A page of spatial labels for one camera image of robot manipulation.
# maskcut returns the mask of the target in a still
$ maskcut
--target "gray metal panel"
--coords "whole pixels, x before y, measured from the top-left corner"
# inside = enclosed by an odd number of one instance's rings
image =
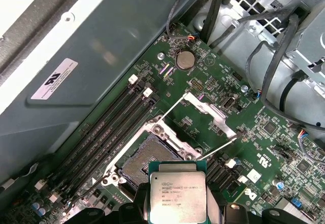
[[[173,2],[104,0],[93,11],[0,116],[0,182],[64,142],[159,35]],[[67,57],[79,63],[76,69],[49,100],[30,100]]]

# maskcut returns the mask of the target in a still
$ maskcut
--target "ram slot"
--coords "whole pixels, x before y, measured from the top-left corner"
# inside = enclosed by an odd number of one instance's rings
[[[118,152],[118,149],[124,146],[124,144],[126,143],[125,139],[129,136],[129,133],[132,132],[136,128],[138,123],[140,123],[141,120],[144,119],[145,115],[150,111],[151,107],[155,104],[155,102],[156,101],[150,100],[148,105],[145,106],[145,109],[141,110],[140,114],[136,115],[136,117],[132,117],[134,119],[130,118],[131,124],[127,128],[120,129],[118,137],[115,137],[115,143],[111,145],[110,149],[108,149],[100,159],[96,159],[96,163],[91,162],[87,167],[87,169],[89,170],[85,169],[85,173],[82,174],[77,181],[71,184],[71,190],[68,191],[68,197],[73,196],[76,191],[85,183],[85,181],[87,181],[102,164],[109,163],[109,161]]]
[[[62,183],[62,180],[65,176],[67,176],[66,169],[74,170],[76,164],[75,164],[75,158],[80,159],[83,158],[84,155],[92,148],[96,147],[95,144],[92,144],[91,142],[95,141],[96,138],[100,137],[100,135],[103,134],[112,124],[112,122],[115,121],[116,116],[119,116],[119,111],[121,110],[121,107],[127,107],[130,105],[130,103],[133,102],[134,98],[137,96],[141,90],[144,89],[145,83],[143,81],[140,81],[135,87],[133,88],[125,88],[123,92],[120,94],[118,99],[116,99],[105,111],[105,116],[101,116],[101,120],[99,121],[99,126],[94,127],[94,130],[91,130],[91,133],[88,133],[87,138],[83,138],[81,141],[81,144],[77,144],[78,149],[75,150],[74,153],[70,154],[69,158],[66,158],[64,164],[61,165],[60,169],[61,172],[53,174],[53,177],[51,178],[51,181],[54,181],[55,185],[60,185]]]
[[[109,128],[109,133],[106,134],[104,138],[100,137],[94,147],[92,147],[91,150],[88,151],[88,154],[76,162],[76,167],[74,167],[73,171],[69,171],[69,177],[65,179],[65,183],[69,184],[71,180],[75,179],[81,174],[81,172],[85,170],[85,166],[89,162],[92,162],[95,158],[105,153],[107,148],[110,147],[111,140],[115,137],[115,134],[117,132],[120,132],[120,129],[123,128],[123,125],[126,124],[126,122],[129,120],[129,115],[135,113],[142,104],[142,96],[140,95],[136,98],[135,104],[132,104],[131,106],[127,107],[127,109],[124,110],[122,114],[120,114],[119,118],[121,118],[122,120],[118,121],[118,124],[115,124],[114,128]]]

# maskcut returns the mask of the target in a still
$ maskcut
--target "black plastic part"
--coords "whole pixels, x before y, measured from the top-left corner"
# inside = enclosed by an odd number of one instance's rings
[[[294,224],[306,224],[304,221],[296,218],[290,213],[280,210],[280,209],[266,209],[262,212],[262,223],[263,224],[280,224],[280,223],[294,223]]]
[[[224,212],[224,224],[249,224],[248,215],[245,207],[230,203],[225,206]]]
[[[122,205],[118,210],[120,224],[147,224],[143,219],[143,214],[138,205],[135,203],[127,203]]]
[[[86,208],[69,219],[65,224],[98,224],[102,223],[105,213],[101,209]]]

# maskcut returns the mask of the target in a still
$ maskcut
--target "green circuit board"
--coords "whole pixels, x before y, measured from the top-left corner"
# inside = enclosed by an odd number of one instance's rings
[[[174,33],[189,34],[182,24],[175,26]],[[195,56],[194,67],[188,71],[176,66],[177,55],[185,50]],[[165,57],[158,59],[159,53],[163,53]],[[248,83],[227,61],[200,40],[172,40],[162,34],[59,149],[54,165],[59,165],[67,152],[78,144],[87,128],[98,120],[125,88],[131,75],[150,83],[159,100],[145,117],[137,122],[136,127],[128,134],[128,139],[144,122],[164,114],[184,93],[191,92],[201,102],[214,104],[222,110],[226,115],[226,124],[232,130],[246,132],[242,138],[220,152],[230,158],[237,157],[241,161],[241,175],[247,179],[235,194],[224,193],[228,201],[237,202],[246,206],[247,210],[261,214],[264,209],[276,206],[281,198],[286,198],[289,202],[297,199],[302,203],[299,208],[314,216],[316,223],[325,223],[325,207],[322,206],[322,196],[325,195],[325,168],[304,157],[298,146],[299,132],[290,128],[287,121],[268,111],[251,90],[243,92],[241,87]],[[232,94],[238,97],[236,101],[229,107],[222,106]],[[223,145],[227,140],[226,135],[214,125],[210,115],[200,113],[186,101],[182,101],[166,116],[166,124],[181,140],[188,142],[193,148],[201,148],[203,154]],[[133,144],[116,164],[117,167],[121,167],[136,152],[146,136]],[[315,158],[322,159],[323,152],[316,144],[308,138],[304,138],[304,143]],[[295,157],[289,162],[286,161],[274,152],[273,147],[276,145],[293,152]],[[101,165],[93,178],[102,176],[106,165],[107,162]],[[284,188],[276,195],[271,195],[270,189],[274,179],[281,179]],[[92,179],[89,179],[79,192],[84,192],[91,185]],[[114,186],[101,189],[111,205],[118,206],[129,201],[123,194],[119,194]],[[56,215],[52,213],[48,216],[47,223],[59,223],[60,218],[56,218]]]

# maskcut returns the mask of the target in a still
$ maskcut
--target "screw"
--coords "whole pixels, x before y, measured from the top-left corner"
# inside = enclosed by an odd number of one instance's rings
[[[253,33],[256,30],[256,27],[254,25],[249,26],[249,31]]]
[[[162,129],[161,129],[160,126],[155,126],[155,127],[153,128],[153,133],[154,133],[154,134],[160,134],[161,132],[162,132]]]
[[[61,16],[61,19],[65,22],[73,22],[75,20],[75,15],[71,12],[64,12]]]
[[[196,150],[197,153],[200,153],[200,154],[203,153],[203,150],[201,148],[195,148],[195,150]]]
[[[239,210],[240,209],[240,207],[238,205],[235,205],[235,204],[230,205],[230,208],[232,208],[234,210]]]
[[[191,154],[187,154],[187,155],[185,156],[185,159],[186,159],[187,161],[191,161],[191,160],[193,159],[193,156],[192,156]]]
[[[117,177],[116,175],[113,175],[113,176],[112,176],[112,180],[113,180],[113,181],[116,181],[117,179],[118,179],[118,177]]]
[[[273,216],[279,216],[280,213],[276,210],[270,210],[270,214],[273,215]]]
[[[248,86],[247,86],[247,85],[243,85],[243,86],[241,86],[240,90],[241,90],[243,93],[247,93],[247,91],[248,91]]]
[[[158,58],[158,60],[163,60],[165,58],[165,54],[160,52],[160,53],[158,53],[157,58]]]

